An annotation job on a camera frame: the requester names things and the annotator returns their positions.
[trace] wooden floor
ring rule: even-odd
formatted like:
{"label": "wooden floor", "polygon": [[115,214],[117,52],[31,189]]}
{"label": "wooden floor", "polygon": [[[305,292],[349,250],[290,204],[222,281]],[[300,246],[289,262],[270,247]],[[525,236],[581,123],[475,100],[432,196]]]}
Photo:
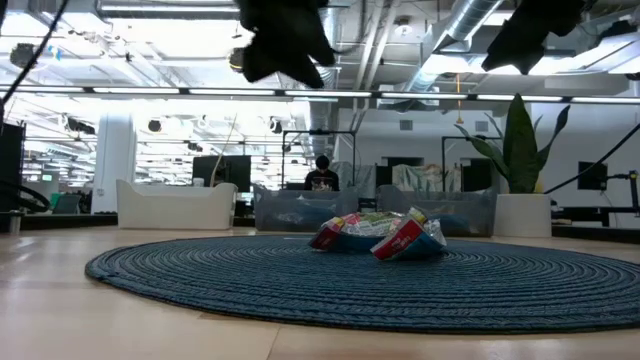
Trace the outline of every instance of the wooden floor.
{"label": "wooden floor", "polygon": [[[0,359],[640,360],[640,330],[578,335],[427,336],[279,325],[203,314],[87,280],[84,264],[114,247],[253,234],[114,228],[0,237]],[[493,240],[640,263],[640,246]]]}

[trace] braided rug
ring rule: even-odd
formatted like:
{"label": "braided rug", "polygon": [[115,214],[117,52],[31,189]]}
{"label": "braided rug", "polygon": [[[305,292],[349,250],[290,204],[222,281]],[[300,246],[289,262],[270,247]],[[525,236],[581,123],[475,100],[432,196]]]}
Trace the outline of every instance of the braided rug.
{"label": "braided rug", "polygon": [[640,327],[640,265],[568,251],[450,240],[427,261],[319,253],[287,236],[174,240],[108,251],[86,273],[219,314],[424,333]]}

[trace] pile of snack bags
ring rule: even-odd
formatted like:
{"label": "pile of snack bags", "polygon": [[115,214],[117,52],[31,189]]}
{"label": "pile of snack bags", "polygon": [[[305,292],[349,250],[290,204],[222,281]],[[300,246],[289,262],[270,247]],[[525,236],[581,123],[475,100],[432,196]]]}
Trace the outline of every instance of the pile of snack bags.
{"label": "pile of snack bags", "polygon": [[379,260],[421,259],[440,253],[447,241],[438,220],[415,208],[407,214],[349,214],[324,223],[309,245],[328,252],[370,251]]}

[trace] black cloth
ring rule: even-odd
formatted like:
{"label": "black cloth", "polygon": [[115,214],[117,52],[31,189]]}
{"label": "black cloth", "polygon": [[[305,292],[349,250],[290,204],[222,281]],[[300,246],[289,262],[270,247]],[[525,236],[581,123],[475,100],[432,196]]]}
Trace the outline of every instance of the black cloth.
{"label": "black cloth", "polygon": [[304,180],[304,189],[313,191],[340,191],[340,179],[338,174],[331,170],[321,173],[314,170],[307,174]]}

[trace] snake plant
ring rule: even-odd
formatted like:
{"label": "snake plant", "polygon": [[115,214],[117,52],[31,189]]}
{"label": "snake plant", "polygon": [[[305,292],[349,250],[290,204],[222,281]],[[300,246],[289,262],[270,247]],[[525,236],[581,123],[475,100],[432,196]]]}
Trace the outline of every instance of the snake plant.
{"label": "snake plant", "polygon": [[495,121],[492,121],[502,138],[502,150],[494,143],[469,135],[462,126],[455,126],[480,154],[491,159],[500,175],[507,179],[510,193],[531,194],[535,190],[540,171],[547,163],[551,145],[567,125],[569,109],[570,106],[567,106],[560,112],[549,144],[540,151],[531,118],[519,94],[515,95],[509,106],[504,135],[497,128]]}

